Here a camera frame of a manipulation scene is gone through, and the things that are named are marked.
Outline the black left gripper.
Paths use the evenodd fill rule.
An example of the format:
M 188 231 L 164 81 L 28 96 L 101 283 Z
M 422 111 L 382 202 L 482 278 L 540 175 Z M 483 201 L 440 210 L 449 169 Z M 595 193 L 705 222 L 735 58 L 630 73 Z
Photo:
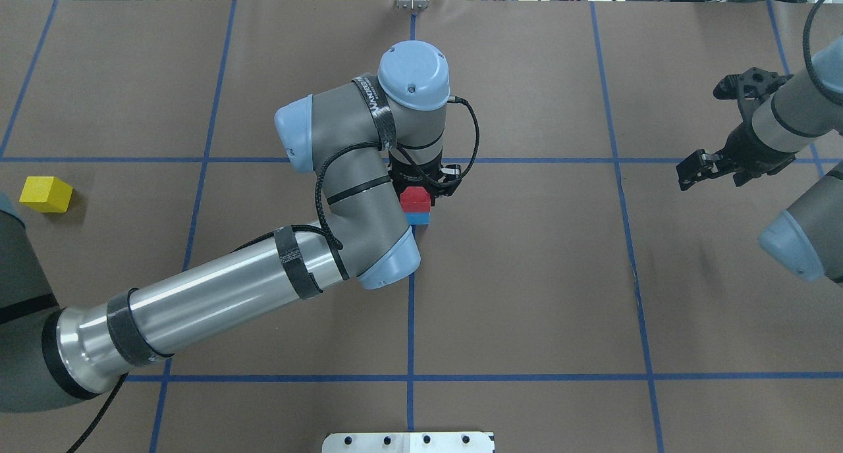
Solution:
M 441 183 L 443 172 L 441 171 L 441 159 L 443 150 L 433 154 L 431 151 L 407 150 L 416 166 L 410 164 L 403 154 L 397 150 L 389 150 L 389 170 L 396 193 L 404 193 L 409 187 L 422 187 L 428 193 L 442 193 L 438 186 L 431 185 L 428 181 L 434 180 Z

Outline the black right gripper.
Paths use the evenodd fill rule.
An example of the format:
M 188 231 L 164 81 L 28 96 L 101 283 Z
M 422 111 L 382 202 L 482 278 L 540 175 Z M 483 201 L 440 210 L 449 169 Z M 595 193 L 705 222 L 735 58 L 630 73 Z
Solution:
M 796 159 L 801 132 L 784 120 L 776 108 L 776 93 L 792 78 L 789 74 L 750 68 L 732 73 L 714 87 L 719 100 L 735 100 L 741 123 L 713 154 L 713 178 L 731 176 L 741 187 L 761 176 L 774 176 Z

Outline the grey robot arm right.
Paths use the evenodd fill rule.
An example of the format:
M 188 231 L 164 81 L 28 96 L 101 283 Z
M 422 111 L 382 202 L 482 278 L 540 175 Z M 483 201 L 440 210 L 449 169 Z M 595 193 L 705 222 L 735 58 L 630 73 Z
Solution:
M 725 143 L 701 158 L 698 176 L 731 177 L 737 187 L 782 176 L 810 156 L 824 137 L 841 133 L 841 39 L 822 50 L 805 47 L 803 69 L 762 68 L 726 76 L 717 99 L 732 100 L 740 121 Z M 827 170 L 809 160 L 814 181 L 761 231 L 759 246 L 805 281 L 841 283 L 841 164 Z

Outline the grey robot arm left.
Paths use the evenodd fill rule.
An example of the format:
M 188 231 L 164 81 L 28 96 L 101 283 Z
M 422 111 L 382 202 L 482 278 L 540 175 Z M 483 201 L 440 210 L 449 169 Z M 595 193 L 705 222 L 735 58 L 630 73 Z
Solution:
M 283 106 L 276 129 L 293 168 L 316 174 L 318 220 L 90 309 L 60 307 L 2 197 L 2 412 L 88 401 L 133 369 L 342 281 L 378 289 L 415 272 L 421 256 L 398 196 L 413 186 L 448 196 L 466 174 L 441 164 L 457 101 L 445 54 L 403 41 L 376 73 Z

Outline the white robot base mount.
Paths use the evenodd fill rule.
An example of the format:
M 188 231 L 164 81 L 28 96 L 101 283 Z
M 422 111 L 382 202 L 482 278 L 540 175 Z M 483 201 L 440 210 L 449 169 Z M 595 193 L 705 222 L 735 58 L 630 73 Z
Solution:
M 322 452 L 495 452 L 493 433 L 428 431 L 337 433 L 323 441 Z

